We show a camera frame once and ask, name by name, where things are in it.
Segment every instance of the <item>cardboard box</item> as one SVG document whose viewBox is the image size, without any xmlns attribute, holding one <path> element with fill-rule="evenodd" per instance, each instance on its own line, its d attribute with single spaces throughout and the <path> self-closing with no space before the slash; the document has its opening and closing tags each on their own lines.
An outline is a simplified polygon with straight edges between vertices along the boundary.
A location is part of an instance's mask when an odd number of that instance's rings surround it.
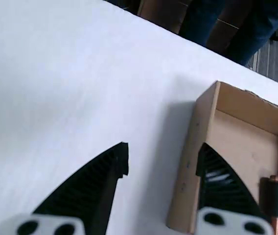
<svg viewBox="0 0 278 235">
<path fill-rule="evenodd" d="M 167 217 L 168 227 L 184 233 L 195 231 L 200 185 L 195 170 L 203 142 L 228 162 L 258 202 L 260 178 L 278 174 L 278 106 L 218 81 L 197 99 Z"/>
</svg>

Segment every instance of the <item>copper part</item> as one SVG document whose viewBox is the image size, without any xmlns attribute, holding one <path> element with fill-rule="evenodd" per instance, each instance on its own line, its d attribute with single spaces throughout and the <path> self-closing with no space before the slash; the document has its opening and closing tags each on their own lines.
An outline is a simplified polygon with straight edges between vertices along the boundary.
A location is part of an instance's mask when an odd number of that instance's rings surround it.
<svg viewBox="0 0 278 235">
<path fill-rule="evenodd" d="M 278 175 L 271 175 L 270 181 L 272 181 L 272 182 L 278 182 Z"/>
<path fill-rule="evenodd" d="M 278 183 L 278 175 L 271 175 L 270 181 Z M 271 225 L 274 230 L 274 235 L 278 235 L 278 217 L 271 217 Z"/>
<path fill-rule="evenodd" d="M 278 235 L 278 217 L 271 217 L 271 225 L 274 230 L 274 235 Z"/>
</svg>

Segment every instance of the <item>hole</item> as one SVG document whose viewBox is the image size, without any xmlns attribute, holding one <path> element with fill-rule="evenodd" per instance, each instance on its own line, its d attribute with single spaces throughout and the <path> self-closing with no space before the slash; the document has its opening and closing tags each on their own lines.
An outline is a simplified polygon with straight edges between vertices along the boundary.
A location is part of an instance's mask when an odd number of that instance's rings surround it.
<svg viewBox="0 0 278 235">
<path fill-rule="evenodd" d="M 254 234 L 265 234 L 264 229 L 254 222 L 245 223 L 245 230 Z"/>
<path fill-rule="evenodd" d="M 35 220 L 27 221 L 18 227 L 17 234 L 18 235 L 30 235 L 36 231 L 37 227 L 38 227 L 37 221 L 35 221 Z"/>
<path fill-rule="evenodd" d="M 75 231 L 75 227 L 72 224 L 63 224 L 58 227 L 54 235 L 73 235 Z"/>
<path fill-rule="evenodd" d="M 225 225 L 225 222 L 223 220 L 223 218 L 216 213 L 207 213 L 204 216 L 204 220 L 210 224 L 214 224 L 214 225 Z"/>
</svg>

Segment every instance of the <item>black ribbed component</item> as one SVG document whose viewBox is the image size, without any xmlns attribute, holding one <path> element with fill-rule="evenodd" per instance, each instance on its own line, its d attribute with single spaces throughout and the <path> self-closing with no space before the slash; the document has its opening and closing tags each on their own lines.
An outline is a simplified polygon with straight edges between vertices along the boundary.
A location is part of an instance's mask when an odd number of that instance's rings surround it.
<svg viewBox="0 0 278 235">
<path fill-rule="evenodd" d="M 239 176 L 207 143 L 199 151 L 196 174 L 201 177 L 199 208 L 214 207 L 265 218 Z"/>
<path fill-rule="evenodd" d="M 123 175 L 128 175 L 128 144 L 121 142 L 71 175 L 33 213 L 78 217 L 86 234 L 104 235 Z"/>
</svg>

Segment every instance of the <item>person's leg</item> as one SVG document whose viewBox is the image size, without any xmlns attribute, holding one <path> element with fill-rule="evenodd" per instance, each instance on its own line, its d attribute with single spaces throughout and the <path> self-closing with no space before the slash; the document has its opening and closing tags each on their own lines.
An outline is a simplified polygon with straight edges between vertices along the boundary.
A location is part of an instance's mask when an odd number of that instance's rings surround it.
<svg viewBox="0 0 278 235">
<path fill-rule="evenodd" d="M 277 29 L 278 0 L 259 0 L 224 55 L 245 65 Z"/>
<path fill-rule="evenodd" d="M 205 46 L 225 0 L 193 0 L 188 7 L 179 35 Z"/>
</svg>

